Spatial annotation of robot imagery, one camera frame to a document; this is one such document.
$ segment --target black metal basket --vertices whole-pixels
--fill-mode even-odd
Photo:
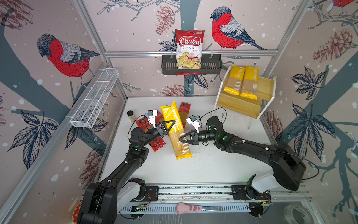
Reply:
[[[201,61],[201,68],[199,69],[178,69],[176,65],[176,54],[171,58],[169,54],[161,56],[161,69],[164,75],[190,75],[190,74],[203,74],[203,75],[216,75],[220,74],[222,68],[221,55],[203,54]]]

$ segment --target white wire basket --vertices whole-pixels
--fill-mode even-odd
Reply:
[[[100,114],[107,97],[109,96],[119,76],[115,68],[103,69],[96,83],[91,87],[85,100],[81,103],[71,119],[71,124],[76,128],[92,128]]]

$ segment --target wooden step shelf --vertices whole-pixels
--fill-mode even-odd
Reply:
[[[240,114],[259,119],[264,113],[266,108],[275,98],[276,91],[276,77],[273,79],[258,77],[258,86],[257,86],[257,100],[249,99],[246,97],[235,96],[223,91],[226,83],[228,81],[230,70],[232,66],[228,68],[224,76],[223,81],[220,84],[218,96],[216,99],[216,106],[222,106],[226,109],[233,110]],[[268,101],[266,106],[261,109],[263,100]]]

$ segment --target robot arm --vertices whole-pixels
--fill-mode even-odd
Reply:
[[[158,137],[164,137],[175,124],[175,120],[164,121],[144,132],[134,128],[131,132],[129,150],[124,161],[105,179],[90,184],[83,196],[82,206],[78,215],[78,224],[114,223],[117,213],[133,198],[144,197],[145,182],[141,179],[128,178],[147,159],[149,149],[144,146]]]
[[[179,140],[192,145],[213,140],[214,145],[221,151],[243,154],[268,164],[272,167],[274,178],[281,186],[291,191],[298,189],[306,166],[298,157],[293,156],[295,152],[289,146],[282,148],[260,144],[227,133],[223,129],[223,123],[216,116],[208,119],[207,127],[207,130],[199,132],[192,130]]]

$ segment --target white tabletop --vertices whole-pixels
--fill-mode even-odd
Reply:
[[[191,104],[189,116],[193,114],[202,116],[213,109],[215,99],[215,96],[129,98],[102,178],[113,172],[122,163],[125,153],[128,152],[127,133],[131,126],[126,114],[128,110],[132,110],[136,116],[153,109],[161,112],[160,106],[171,105],[173,101],[176,101],[178,107],[182,102]],[[227,113],[223,125],[226,132],[246,140],[270,144],[259,120],[255,120],[250,130],[247,130],[250,120],[248,116],[230,110],[227,110]],[[220,121],[224,120],[223,114],[223,109],[215,111],[215,116],[218,116]],[[202,119],[203,128],[199,130],[205,128],[206,120],[210,116],[211,113]],[[194,129],[193,126],[187,124],[185,132],[192,129]],[[147,160],[133,173],[132,177],[141,178],[148,184],[246,182],[253,174],[260,174],[270,169],[269,165],[248,156],[222,152],[213,145],[213,142],[209,142],[208,146],[189,145],[193,157],[177,161],[169,137],[165,136],[163,140],[166,145],[156,152],[149,145],[146,146],[150,149]]]

